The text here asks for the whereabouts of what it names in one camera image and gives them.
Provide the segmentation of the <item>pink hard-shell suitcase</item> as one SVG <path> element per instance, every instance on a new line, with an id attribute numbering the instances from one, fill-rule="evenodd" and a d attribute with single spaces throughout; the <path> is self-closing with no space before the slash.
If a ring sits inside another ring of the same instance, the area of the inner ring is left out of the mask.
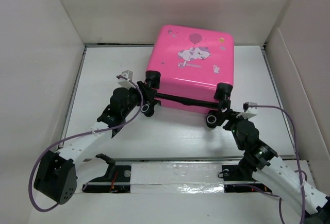
<path id="1" fill-rule="evenodd" d="M 217 115 L 230 109 L 234 46 L 226 32 L 162 26 L 145 71 L 145 80 L 159 85 L 156 104 L 206 114 L 206 125 L 218 126 Z"/>

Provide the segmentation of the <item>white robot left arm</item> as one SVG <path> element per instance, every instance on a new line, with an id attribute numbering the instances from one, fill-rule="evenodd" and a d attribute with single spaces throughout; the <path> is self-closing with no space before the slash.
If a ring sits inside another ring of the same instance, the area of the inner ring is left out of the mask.
<path id="1" fill-rule="evenodd" d="M 28 181 L 29 200 L 38 211 L 45 210 L 37 206 L 32 191 L 35 189 L 44 194 L 56 205 L 67 203 L 77 189 L 78 170 L 86 159 L 99 158 L 106 162 L 97 169 L 102 180 L 109 181 L 115 177 L 115 161 L 96 152 L 105 142 L 103 136 L 107 132 L 115 136 L 140 113 L 149 114 L 159 87 L 150 79 L 137 83 L 124 76 L 118 79 L 121 86 L 114 90 L 109 105 L 90 131 L 59 140 L 39 155 Z"/>

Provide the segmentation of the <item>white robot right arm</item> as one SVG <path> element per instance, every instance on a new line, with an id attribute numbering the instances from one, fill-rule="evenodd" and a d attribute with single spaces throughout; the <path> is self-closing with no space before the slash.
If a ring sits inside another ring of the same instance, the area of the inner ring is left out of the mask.
<path id="1" fill-rule="evenodd" d="M 230 131 L 243 158 L 238 173 L 268 187 L 300 216 L 301 223 L 329 223 L 329 196 L 310 185 L 301 172 L 294 171 L 278 153 L 259 138 L 259 130 L 250 121 L 259 105 L 246 102 L 243 112 L 228 109 L 217 115 L 224 130 Z"/>

